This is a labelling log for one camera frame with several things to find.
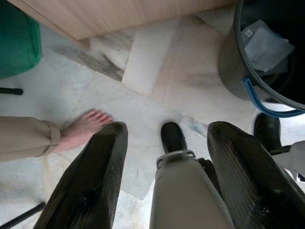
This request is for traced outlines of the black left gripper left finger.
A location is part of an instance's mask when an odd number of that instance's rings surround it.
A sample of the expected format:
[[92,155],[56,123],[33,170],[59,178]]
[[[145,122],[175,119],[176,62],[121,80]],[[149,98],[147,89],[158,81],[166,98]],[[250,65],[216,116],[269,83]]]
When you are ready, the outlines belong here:
[[110,229],[113,226],[128,146],[124,122],[94,134],[65,170],[36,229]]

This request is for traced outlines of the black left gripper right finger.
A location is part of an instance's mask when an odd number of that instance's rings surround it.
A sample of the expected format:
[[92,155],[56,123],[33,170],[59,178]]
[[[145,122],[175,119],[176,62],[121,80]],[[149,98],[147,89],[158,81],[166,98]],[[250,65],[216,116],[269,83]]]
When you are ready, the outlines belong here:
[[228,122],[208,125],[215,173],[237,229],[303,229],[305,194],[252,135]]

